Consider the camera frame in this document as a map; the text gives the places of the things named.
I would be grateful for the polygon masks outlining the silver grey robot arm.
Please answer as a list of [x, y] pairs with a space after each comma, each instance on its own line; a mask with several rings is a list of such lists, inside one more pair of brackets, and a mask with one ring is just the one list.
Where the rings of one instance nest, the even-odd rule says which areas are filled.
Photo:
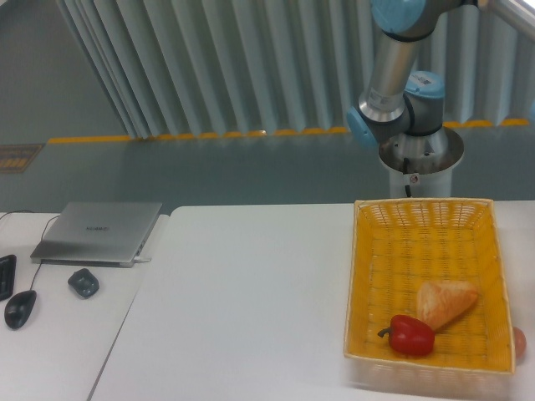
[[534, 103], [532, 1], [373, 1], [373, 71], [346, 114], [376, 145], [444, 119], [525, 119]]

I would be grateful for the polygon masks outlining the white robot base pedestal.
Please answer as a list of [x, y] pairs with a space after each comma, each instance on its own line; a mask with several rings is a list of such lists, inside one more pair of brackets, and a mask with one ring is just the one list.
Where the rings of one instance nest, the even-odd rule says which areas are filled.
[[399, 134], [379, 147], [389, 175], [391, 198], [445, 198], [451, 195], [453, 170], [464, 155], [464, 142], [452, 129], [431, 135]]

